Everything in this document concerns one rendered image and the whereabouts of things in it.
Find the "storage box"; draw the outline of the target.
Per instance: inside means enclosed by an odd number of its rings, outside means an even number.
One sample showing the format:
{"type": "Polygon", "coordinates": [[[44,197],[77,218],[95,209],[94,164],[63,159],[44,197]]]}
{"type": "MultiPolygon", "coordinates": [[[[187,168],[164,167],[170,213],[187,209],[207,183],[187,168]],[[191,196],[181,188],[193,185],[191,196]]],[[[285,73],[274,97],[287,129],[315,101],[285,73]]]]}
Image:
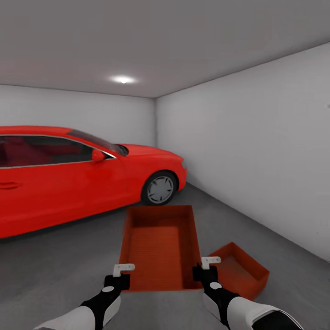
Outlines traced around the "storage box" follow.
{"type": "Polygon", "coordinates": [[[121,292],[204,289],[194,281],[201,266],[191,205],[129,206],[119,264],[135,264],[129,290],[121,292]]]}
{"type": "Polygon", "coordinates": [[[252,301],[265,289],[270,272],[234,242],[208,256],[219,256],[222,262],[232,260],[241,267],[242,270],[239,270],[226,266],[225,263],[217,264],[220,267],[217,270],[218,282],[228,291],[252,301]]]}

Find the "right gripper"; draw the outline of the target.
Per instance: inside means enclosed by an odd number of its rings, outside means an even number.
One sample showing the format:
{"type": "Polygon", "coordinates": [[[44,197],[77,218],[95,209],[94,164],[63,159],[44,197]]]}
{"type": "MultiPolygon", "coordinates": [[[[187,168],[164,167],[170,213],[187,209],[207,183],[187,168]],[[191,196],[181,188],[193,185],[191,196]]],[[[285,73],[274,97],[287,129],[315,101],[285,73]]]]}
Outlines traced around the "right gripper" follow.
{"type": "Polygon", "coordinates": [[[193,279],[194,281],[201,281],[203,282],[204,278],[207,275],[211,275],[214,278],[218,280],[218,267],[214,265],[210,265],[208,270],[204,270],[201,266],[193,267],[192,273],[193,273],[193,279]]]}

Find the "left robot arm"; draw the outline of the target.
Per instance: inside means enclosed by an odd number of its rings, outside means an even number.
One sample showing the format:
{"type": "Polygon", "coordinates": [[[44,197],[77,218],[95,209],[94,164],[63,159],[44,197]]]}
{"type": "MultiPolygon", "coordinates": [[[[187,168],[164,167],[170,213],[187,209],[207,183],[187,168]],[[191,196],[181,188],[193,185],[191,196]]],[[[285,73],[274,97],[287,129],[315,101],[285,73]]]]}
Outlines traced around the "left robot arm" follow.
{"type": "Polygon", "coordinates": [[[121,271],[134,269],[135,264],[115,264],[114,273],[105,277],[105,287],[100,294],[33,330],[102,330],[119,311],[121,290],[130,288],[130,274],[123,275],[121,271]]]}

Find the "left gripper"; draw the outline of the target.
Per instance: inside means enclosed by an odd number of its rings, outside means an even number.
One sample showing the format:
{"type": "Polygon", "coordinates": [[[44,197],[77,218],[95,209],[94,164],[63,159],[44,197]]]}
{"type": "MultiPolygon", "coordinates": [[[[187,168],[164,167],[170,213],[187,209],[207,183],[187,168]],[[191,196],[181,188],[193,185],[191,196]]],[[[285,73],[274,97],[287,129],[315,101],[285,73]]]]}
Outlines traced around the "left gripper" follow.
{"type": "Polygon", "coordinates": [[[121,286],[121,290],[129,290],[130,288],[130,274],[121,275],[120,277],[113,277],[113,275],[107,275],[104,280],[104,286],[112,282],[118,282],[121,286]]]}

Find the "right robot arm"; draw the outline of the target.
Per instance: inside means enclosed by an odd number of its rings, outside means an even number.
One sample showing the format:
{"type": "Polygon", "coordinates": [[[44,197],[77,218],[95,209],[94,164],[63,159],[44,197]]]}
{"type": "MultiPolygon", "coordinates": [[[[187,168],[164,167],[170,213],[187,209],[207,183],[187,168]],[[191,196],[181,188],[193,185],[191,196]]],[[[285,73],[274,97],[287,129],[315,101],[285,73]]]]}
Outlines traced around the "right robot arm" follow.
{"type": "Polygon", "coordinates": [[[203,301],[208,309],[229,330],[304,330],[286,312],[252,302],[232,293],[218,282],[219,256],[202,257],[201,266],[193,267],[194,281],[204,287],[203,301]]]}

